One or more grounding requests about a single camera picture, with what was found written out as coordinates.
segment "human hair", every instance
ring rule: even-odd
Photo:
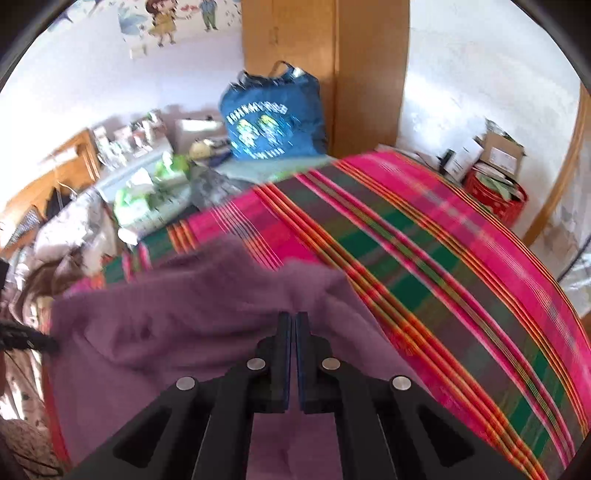
[[[146,11],[149,14],[158,15],[158,13],[160,13],[160,10],[158,10],[158,5],[163,4],[165,1],[166,0],[147,0],[146,1]]]

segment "wooden wardrobe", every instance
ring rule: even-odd
[[[242,17],[249,73],[285,60],[320,80],[332,156],[396,143],[409,0],[248,0]]]

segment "blue cloth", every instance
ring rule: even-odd
[[[288,65],[281,77],[246,74],[230,85],[220,111],[238,160],[323,155],[326,128],[318,79]]]

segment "purple towel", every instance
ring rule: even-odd
[[[273,335],[279,312],[308,312],[335,356],[388,379],[415,373],[338,270],[292,262],[264,270],[226,237],[175,257],[131,284],[56,300],[49,364],[57,414],[74,463],[185,375],[223,375]],[[248,478],[342,478],[334,419],[290,410],[255,416]]]

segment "red container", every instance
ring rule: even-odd
[[[521,188],[521,185],[517,185],[517,188],[519,188],[519,191],[523,194],[523,202],[520,200],[505,200],[498,192],[483,185],[476,178],[476,170],[474,169],[468,172],[464,188],[481,204],[489,207],[489,210],[492,210],[492,213],[507,228],[511,228],[515,224],[517,217],[523,211],[528,200],[528,196],[525,190]]]

